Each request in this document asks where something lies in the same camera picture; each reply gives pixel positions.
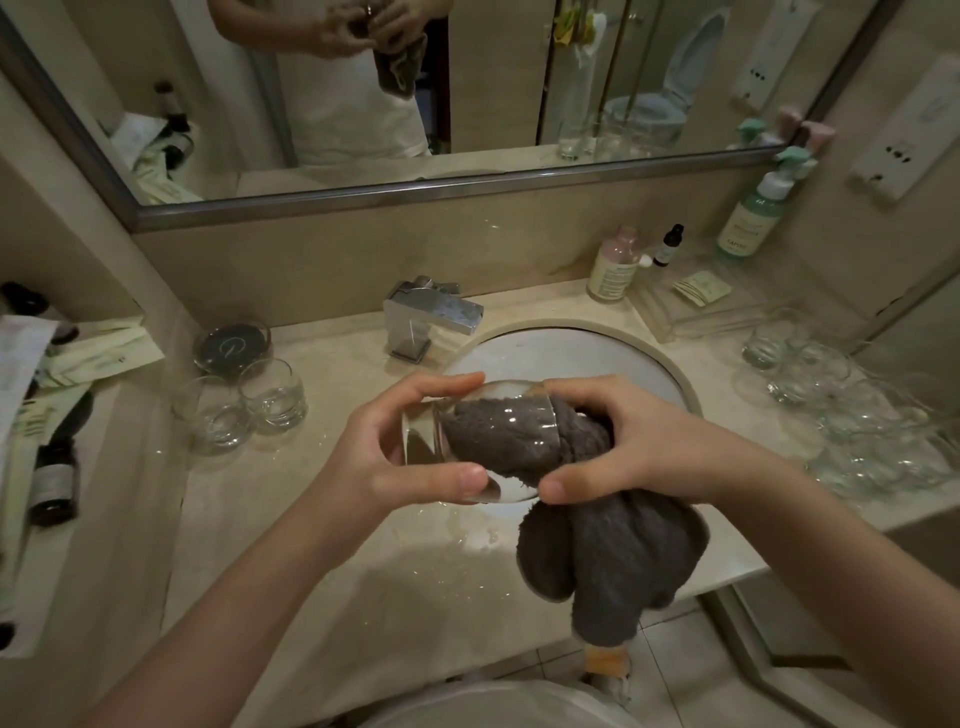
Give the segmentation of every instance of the sink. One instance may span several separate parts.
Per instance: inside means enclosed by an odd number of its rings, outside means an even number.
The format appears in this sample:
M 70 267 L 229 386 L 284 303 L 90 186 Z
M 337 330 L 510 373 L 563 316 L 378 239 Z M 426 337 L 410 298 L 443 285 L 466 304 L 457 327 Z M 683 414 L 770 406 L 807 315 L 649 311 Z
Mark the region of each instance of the sink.
M 619 374 L 663 400 L 699 411 L 689 384 L 664 354 L 639 340 L 628 344 L 583 328 L 524 328 L 502 333 L 465 352 L 445 372 L 485 372 L 487 381 Z M 474 507 L 519 523 L 535 502 L 534 499 Z

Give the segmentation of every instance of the pink bottle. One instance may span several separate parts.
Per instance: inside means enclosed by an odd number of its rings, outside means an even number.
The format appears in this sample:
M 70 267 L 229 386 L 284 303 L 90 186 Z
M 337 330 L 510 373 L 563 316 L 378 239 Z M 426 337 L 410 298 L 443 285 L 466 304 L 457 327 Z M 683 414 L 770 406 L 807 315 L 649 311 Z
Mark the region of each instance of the pink bottle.
M 619 301 L 627 292 L 637 268 L 649 268 L 653 259 L 640 253 L 635 228 L 621 225 L 616 236 L 600 244 L 587 292 L 597 301 Z

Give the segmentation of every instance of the bathroom countertop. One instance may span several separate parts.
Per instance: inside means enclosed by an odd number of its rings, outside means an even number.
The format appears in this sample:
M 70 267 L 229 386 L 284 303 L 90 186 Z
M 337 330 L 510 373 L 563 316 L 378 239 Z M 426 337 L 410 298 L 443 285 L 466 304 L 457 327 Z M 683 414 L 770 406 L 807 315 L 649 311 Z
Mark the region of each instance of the bathroom countertop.
M 583 281 L 475 300 L 486 307 L 478 339 L 547 319 L 617 329 L 664 351 L 708 420 L 786 456 L 814 454 L 808 431 L 758 392 L 738 363 L 743 332 L 661 345 L 628 302 L 596 303 Z M 276 356 L 303 378 L 310 413 L 283 435 L 254 436 L 236 452 L 197 460 L 164 630 L 306 487 L 349 412 L 414 369 L 387 355 L 379 313 L 279 328 L 274 336 Z M 436 371 L 470 340 L 436 328 L 433 339 L 422 366 Z M 861 513 L 890 529 L 960 505 L 960 484 L 953 486 L 872 503 Z M 701 510 L 710 546 L 678 598 L 766 568 L 723 516 Z M 515 559 L 516 526 L 479 509 L 434 504 L 393 513 L 309 597 L 235 725 L 295 728 L 568 637 L 569 604 L 534 596 Z

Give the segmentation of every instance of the faucet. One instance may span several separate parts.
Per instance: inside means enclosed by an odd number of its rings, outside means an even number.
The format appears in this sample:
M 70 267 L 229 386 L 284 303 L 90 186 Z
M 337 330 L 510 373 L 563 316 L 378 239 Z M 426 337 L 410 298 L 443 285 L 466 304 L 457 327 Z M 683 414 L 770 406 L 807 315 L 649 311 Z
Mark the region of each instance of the faucet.
M 459 295 L 459 283 L 434 283 L 427 276 L 398 283 L 383 302 L 390 356 L 420 364 L 430 348 L 431 324 L 474 333 L 483 319 L 483 306 L 456 298 Z

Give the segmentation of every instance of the wall socket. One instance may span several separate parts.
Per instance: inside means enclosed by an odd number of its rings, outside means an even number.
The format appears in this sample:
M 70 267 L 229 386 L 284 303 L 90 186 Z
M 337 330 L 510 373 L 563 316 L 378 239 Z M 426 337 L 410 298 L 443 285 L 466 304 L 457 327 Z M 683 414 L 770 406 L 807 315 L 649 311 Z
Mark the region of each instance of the wall socket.
M 813 0 L 774 2 L 754 51 L 733 85 L 734 98 L 754 111 L 763 110 L 818 10 L 820 5 Z
M 960 136 L 960 56 L 934 62 L 867 150 L 853 174 L 895 201 L 926 174 Z

